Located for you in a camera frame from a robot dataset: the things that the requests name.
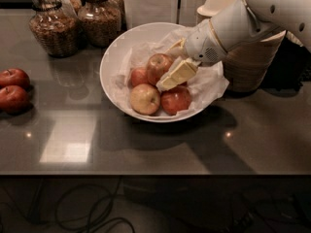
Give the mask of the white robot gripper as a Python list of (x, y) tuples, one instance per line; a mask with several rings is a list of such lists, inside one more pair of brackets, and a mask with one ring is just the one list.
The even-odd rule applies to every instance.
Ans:
[(193, 78), (201, 62), (222, 61), (226, 56), (226, 50), (218, 40), (212, 21), (204, 19), (190, 29), (186, 39), (178, 40), (165, 54), (178, 58), (156, 83), (155, 86), (160, 92), (170, 90)]

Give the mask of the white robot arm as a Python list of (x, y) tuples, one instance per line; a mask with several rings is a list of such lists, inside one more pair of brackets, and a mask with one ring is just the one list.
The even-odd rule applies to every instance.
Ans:
[(282, 30), (293, 33), (311, 50), (311, 0), (235, 0), (171, 47), (185, 59), (177, 60), (156, 87), (170, 90), (194, 77), (199, 64), (216, 64), (229, 51)]

